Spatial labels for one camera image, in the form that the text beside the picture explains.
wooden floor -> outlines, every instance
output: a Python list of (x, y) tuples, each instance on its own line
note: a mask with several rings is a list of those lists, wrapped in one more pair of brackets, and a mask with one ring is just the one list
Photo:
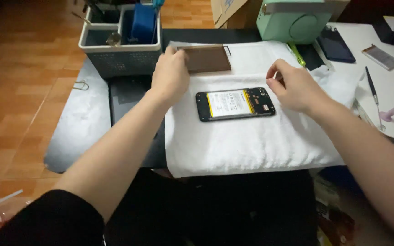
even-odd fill
[[(73, 0), (0, 7), (0, 197), (37, 198), (58, 180), (43, 155), (85, 59)], [(163, 28), (213, 28), (210, 0), (166, 0)]]

phone frame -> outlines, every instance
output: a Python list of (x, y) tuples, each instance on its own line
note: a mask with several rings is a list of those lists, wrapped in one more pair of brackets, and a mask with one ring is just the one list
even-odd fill
[[(219, 116), (219, 117), (212, 117), (211, 110), (209, 109), (209, 100), (207, 97), (207, 93), (211, 92), (232, 92), (232, 91), (242, 91), (246, 90), (247, 92), (247, 99), (249, 100), (250, 105), (254, 108), (255, 112), (250, 114), (240, 114), (240, 115), (226, 115), (226, 116)], [(196, 104), (197, 104), (197, 111), (199, 115), (199, 120), (202, 122), (211, 122), (217, 120), (234, 120), (234, 119), (244, 119), (244, 118), (253, 118), (253, 117), (263, 117), (263, 116), (273, 116), (276, 114), (275, 107), (273, 102), (268, 95), (268, 92), (263, 87), (254, 87), (254, 88), (242, 88), (242, 89), (231, 89), (231, 90), (221, 90), (221, 91), (211, 91), (211, 92), (198, 92), (196, 93)], [(259, 104), (256, 104), (254, 100), (251, 100), (253, 95), (258, 94), (260, 98), (258, 100)], [(261, 106), (263, 104), (267, 104), (269, 111), (267, 113), (260, 113), (260, 109), (257, 107), (258, 105)]]

gray plastic basket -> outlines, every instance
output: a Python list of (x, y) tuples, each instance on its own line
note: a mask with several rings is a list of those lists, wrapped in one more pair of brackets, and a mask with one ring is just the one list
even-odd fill
[[(115, 10), (114, 6), (99, 4), (102, 10)], [(157, 20), (157, 42), (151, 45), (120, 44), (109, 46), (106, 40), (109, 35), (117, 31), (125, 36), (126, 24), (124, 13), (134, 9), (134, 4), (118, 6), (119, 22), (92, 23), (83, 25), (79, 47), (86, 53), (102, 78), (125, 75), (152, 75), (156, 62), (161, 54), (161, 23)], [(93, 13), (88, 9), (86, 19), (92, 20)]]

brown phone back cover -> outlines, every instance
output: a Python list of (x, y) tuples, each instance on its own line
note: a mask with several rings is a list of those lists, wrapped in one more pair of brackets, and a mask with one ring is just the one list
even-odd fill
[(178, 47), (189, 56), (187, 63), (190, 74), (232, 70), (222, 44), (207, 46)]

phone battery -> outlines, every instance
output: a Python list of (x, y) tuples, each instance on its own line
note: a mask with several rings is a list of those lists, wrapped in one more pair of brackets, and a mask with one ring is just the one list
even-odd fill
[(206, 93), (211, 117), (252, 114), (245, 90)]
[(371, 47), (362, 51), (368, 58), (382, 66), (383, 68), (391, 71), (394, 69), (394, 57), (389, 55), (382, 49), (372, 45)]

